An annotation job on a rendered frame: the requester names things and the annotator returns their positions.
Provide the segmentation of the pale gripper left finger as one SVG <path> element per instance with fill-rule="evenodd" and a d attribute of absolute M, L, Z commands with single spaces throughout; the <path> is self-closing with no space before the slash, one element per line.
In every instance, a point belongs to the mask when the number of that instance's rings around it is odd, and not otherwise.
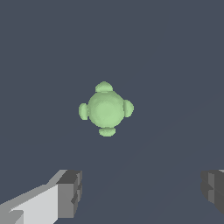
<path fill-rule="evenodd" d="M 82 171 L 59 170 L 45 185 L 0 205 L 0 224 L 54 224 L 73 218 L 82 195 Z"/>

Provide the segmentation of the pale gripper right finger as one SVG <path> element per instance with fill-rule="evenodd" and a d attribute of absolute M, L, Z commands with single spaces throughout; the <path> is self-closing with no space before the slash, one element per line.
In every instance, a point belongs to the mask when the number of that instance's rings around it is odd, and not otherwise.
<path fill-rule="evenodd" d="M 224 214 L 224 170 L 202 171 L 200 178 L 203 196 Z"/>

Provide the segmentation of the green ball with four knobs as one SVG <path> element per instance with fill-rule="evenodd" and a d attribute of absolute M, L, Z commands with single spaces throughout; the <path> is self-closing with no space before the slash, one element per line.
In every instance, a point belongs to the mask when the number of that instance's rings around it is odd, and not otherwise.
<path fill-rule="evenodd" d="M 116 126 L 124 117 L 130 117 L 133 111 L 132 102 L 124 100 L 106 81 L 95 87 L 95 94 L 88 103 L 79 106 L 80 119 L 84 121 L 89 119 L 99 127 L 99 134 L 102 137 L 112 137 L 116 133 Z"/>

